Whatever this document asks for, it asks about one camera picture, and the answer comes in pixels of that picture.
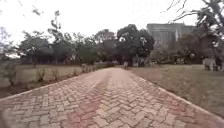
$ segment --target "bush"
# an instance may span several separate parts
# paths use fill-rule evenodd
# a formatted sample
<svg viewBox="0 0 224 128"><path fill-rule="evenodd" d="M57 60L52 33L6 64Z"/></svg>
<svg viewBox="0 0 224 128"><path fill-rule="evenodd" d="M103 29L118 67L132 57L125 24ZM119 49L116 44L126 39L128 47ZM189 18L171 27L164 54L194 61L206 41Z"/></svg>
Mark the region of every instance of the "bush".
<svg viewBox="0 0 224 128"><path fill-rule="evenodd" d="M59 71L58 71L58 69L57 68L53 68L53 69L51 69L51 72L52 72L52 75L54 77L54 80L58 80L58 78L59 78Z"/></svg>
<svg viewBox="0 0 224 128"><path fill-rule="evenodd" d="M73 76L77 76L78 74L77 74L77 71L76 71L76 68L74 68L73 69L73 74L72 74Z"/></svg>
<svg viewBox="0 0 224 128"><path fill-rule="evenodd" d="M4 77L9 80L10 86L15 86L16 74L17 74L16 65L14 65L14 64L7 64L5 66Z"/></svg>
<svg viewBox="0 0 224 128"><path fill-rule="evenodd" d="M37 81L42 82L44 81L45 76L45 69L44 68L38 68L37 69Z"/></svg>

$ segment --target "lawn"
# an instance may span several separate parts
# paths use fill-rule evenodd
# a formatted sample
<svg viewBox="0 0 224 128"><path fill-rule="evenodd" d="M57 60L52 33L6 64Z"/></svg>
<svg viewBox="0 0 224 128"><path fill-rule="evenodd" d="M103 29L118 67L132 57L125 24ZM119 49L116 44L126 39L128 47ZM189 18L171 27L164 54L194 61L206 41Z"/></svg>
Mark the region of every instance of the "lawn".
<svg viewBox="0 0 224 128"><path fill-rule="evenodd" d="M130 70L221 117L224 117L224 73L202 65L163 65Z"/></svg>

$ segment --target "branch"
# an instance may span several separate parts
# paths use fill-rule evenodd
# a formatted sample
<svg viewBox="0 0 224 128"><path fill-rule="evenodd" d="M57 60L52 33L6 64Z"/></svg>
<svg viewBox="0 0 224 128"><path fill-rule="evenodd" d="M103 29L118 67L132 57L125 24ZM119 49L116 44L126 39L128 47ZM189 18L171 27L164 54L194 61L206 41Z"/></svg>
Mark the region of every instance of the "branch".
<svg viewBox="0 0 224 128"><path fill-rule="evenodd" d="M23 6L22 3L20 2L20 0L18 0L18 2L19 2L19 4L20 4L20 6Z"/></svg>
<svg viewBox="0 0 224 128"><path fill-rule="evenodd" d="M186 2L187 2L187 0L184 0L183 6L181 8L179 8L177 12L179 12L180 10L182 10L185 7Z"/></svg>
<svg viewBox="0 0 224 128"><path fill-rule="evenodd" d="M180 19L182 19L182 18L184 18L186 16L198 14L198 12L199 11L197 11L197 10L192 10L190 12L183 11L179 16L177 16L176 19L174 19L172 21L174 22L174 21L180 20Z"/></svg>
<svg viewBox="0 0 224 128"><path fill-rule="evenodd" d="M168 10L170 10L172 7L176 6L177 4L180 3L181 0L178 0L175 4L174 4L174 0L172 1L172 3L170 4L170 6L165 10L165 11L162 11L160 13L163 13L163 12L166 12Z"/></svg>

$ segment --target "foliage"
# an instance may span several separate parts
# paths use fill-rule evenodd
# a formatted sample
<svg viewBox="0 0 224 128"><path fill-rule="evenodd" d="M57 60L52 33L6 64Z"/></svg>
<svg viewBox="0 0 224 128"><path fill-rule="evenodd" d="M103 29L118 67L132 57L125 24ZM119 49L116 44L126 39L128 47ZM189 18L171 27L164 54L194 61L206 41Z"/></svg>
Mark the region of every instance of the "foliage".
<svg viewBox="0 0 224 128"><path fill-rule="evenodd" d="M182 13L174 20L177 21L189 15L197 15L197 28L203 29L205 35L212 35L216 38L214 42L210 42L213 49L213 55L224 61L224 4L223 0L201 0L205 7L199 10L183 10L187 0L183 0ZM167 9L182 3L181 0L174 3Z"/></svg>
<svg viewBox="0 0 224 128"><path fill-rule="evenodd" d="M13 62L8 62L4 68L4 77L9 80L10 86L15 86L16 84L16 64Z"/></svg>
<svg viewBox="0 0 224 128"><path fill-rule="evenodd" d="M53 60L53 50L46 38L39 34L32 36L24 32L25 40L18 47L22 58L31 60L33 63L48 63Z"/></svg>
<svg viewBox="0 0 224 128"><path fill-rule="evenodd" d="M97 32L94 35L94 38L98 43L103 43L105 40L114 39L115 38L114 35L115 34L113 32L111 32L109 29L103 29L103 30Z"/></svg>
<svg viewBox="0 0 224 128"><path fill-rule="evenodd" d="M45 68L37 68L37 81L38 82L43 82L44 81L44 76L45 76Z"/></svg>
<svg viewBox="0 0 224 128"><path fill-rule="evenodd" d="M54 77L54 80L58 80L58 78L59 78L59 71L58 71L58 69L57 68L52 68L51 72L52 72L52 75Z"/></svg>
<svg viewBox="0 0 224 128"><path fill-rule="evenodd" d="M73 69L73 73L72 73L72 75L73 75L73 76L77 76L77 75L78 75L76 68Z"/></svg>
<svg viewBox="0 0 224 128"><path fill-rule="evenodd" d="M117 39L119 61L128 61L129 64L136 55L139 57L150 55L154 45L154 40L147 31L144 29L138 31L134 24L118 30Z"/></svg>

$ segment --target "shrub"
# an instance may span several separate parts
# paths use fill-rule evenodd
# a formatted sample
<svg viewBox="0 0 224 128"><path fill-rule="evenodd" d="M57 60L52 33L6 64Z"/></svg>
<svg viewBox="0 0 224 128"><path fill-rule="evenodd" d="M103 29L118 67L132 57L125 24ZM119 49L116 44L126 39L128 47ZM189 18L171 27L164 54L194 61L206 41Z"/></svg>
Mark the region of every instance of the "shrub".
<svg viewBox="0 0 224 128"><path fill-rule="evenodd" d="M82 73L87 72L88 70L88 65L87 64L82 64Z"/></svg>
<svg viewBox="0 0 224 128"><path fill-rule="evenodd" d="M16 74L17 74L16 65L14 65L14 64L7 64L5 66L4 77L9 80L10 86L15 86Z"/></svg>
<svg viewBox="0 0 224 128"><path fill-rule="evenodd" d="M38 68L37 69L37 81L42 82L44 81L45 76L45 69L44 68Z"/></svg>
<svg viewBox="0 0 224 128"><path fill-rule="evenodd" d="M58 69L57 68L53 68L53 69L51 69L51 72L52 72L52 75L54 77L54 80L58 80L58 78L59 78L59 71L58 71Z"/></svg>
<svg viewBox="0 0 224 128"><path fill-rule="evenodd" d="M78 74L77 74L77 71L76 71L76 68L74 68L73 69L73 74L72 74L73 76L77 76Z"/></svg>

